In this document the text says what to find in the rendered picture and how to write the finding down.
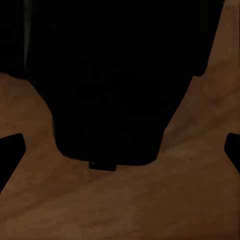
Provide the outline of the digital camera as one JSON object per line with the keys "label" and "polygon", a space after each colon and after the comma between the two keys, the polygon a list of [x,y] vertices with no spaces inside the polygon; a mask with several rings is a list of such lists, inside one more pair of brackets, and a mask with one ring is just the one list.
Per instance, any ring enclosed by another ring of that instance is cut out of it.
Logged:
{"label": "digital camera", "polygon": [[0,73],[29,80],[57,149],[89,169],[148,166],[225,0],[0,0]]}

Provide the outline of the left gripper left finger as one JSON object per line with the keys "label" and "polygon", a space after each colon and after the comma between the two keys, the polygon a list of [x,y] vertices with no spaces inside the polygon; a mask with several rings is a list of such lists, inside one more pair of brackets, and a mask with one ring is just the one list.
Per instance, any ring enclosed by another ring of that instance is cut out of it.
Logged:
{"label": "left gripper left finger", "polygon": [[0,138],[0,193],[26,152],[21,133]]}

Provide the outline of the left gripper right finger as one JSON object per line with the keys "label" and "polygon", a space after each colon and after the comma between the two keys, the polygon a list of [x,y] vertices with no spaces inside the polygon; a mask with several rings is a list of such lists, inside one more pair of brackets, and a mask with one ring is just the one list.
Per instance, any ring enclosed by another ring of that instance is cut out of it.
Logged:
{"label": "left gripper right finger", "polygon": [[240,173],[240,135],[229,133],[227,135],[224,151]]}

